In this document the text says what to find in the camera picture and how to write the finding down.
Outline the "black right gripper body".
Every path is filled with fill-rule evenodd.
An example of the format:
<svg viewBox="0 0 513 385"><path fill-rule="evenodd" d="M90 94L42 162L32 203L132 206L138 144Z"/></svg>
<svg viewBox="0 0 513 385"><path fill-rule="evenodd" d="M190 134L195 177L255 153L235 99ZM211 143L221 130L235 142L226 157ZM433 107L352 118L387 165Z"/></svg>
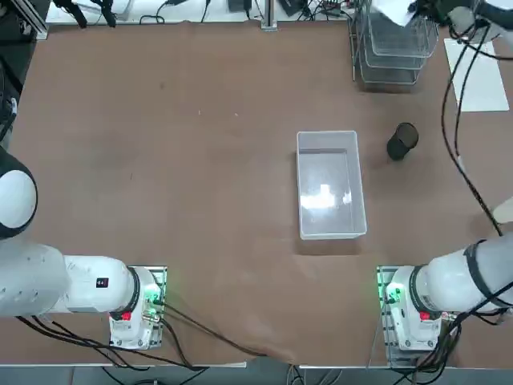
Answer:
<svg viewBox="0 0 513 385"><path fill-rule="evenodd" d="M409 12L414 17L423 17L436 23L446 23L446 14L439 9L439 1L415 0L409 4Z"/></svg>

